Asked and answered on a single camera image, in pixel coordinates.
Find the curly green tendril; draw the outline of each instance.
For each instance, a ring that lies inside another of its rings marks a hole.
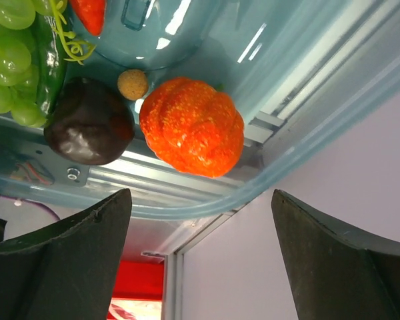
[[[77,62],[78,64],[83,65],[82,61],[91,56],[92,52],[96,48],[96,45],[93,45],[92,43],[89,43],[87,41],[76,40],[76,34],[74,31],[64,31],[62,28],[62,23],[66,25],[67,20],[65,20],[63,14],[59,12],[62,6],[64,6],[64,2],[62,0],[60,0],[58,3],[56,3],[55,0],[49,0],[49,2],[52,6],[53,16],[55,17],[56,21],[56,28],[54,28],[54,31],[56,32],[56,34],[58,34],[62,42],[62,46],[69,56],[69,58],[66,58],[65,60]],[[87,47],[86,54],[83,52],[84,45]]]

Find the red object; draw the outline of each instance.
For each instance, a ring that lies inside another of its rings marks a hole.
[[[114,298],[161,301],[164,265],[122,261],[117,272]]]
[[[202,81],[165,82],[145,99],[139,122],[156,156],[183,173],[220,177],[243,150],[243,119],[233,101]]]
[[[86,30],[100,35],[104,26],[106,0],[69,0],[75,14]]]

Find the grape bunch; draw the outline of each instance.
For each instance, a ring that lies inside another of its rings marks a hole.
[[[51,0],[0,0],[0,114],[11,112],[20,125],[41,127],[46,118],[36,105],[39,68],[29,27],[36,12],[52,15]]]

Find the white wall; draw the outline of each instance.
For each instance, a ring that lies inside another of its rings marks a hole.
[[[183,320],[297,319],[271,216],[275,188],[400,241],[400,94],[185,255]]]

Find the artificial pumpkin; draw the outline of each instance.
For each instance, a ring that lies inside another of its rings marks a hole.
[[[220,177],[243,150],[243,118],[233,101],[202,81],[178,77],[160,85],[139,122],[156,156],[183,173]]]

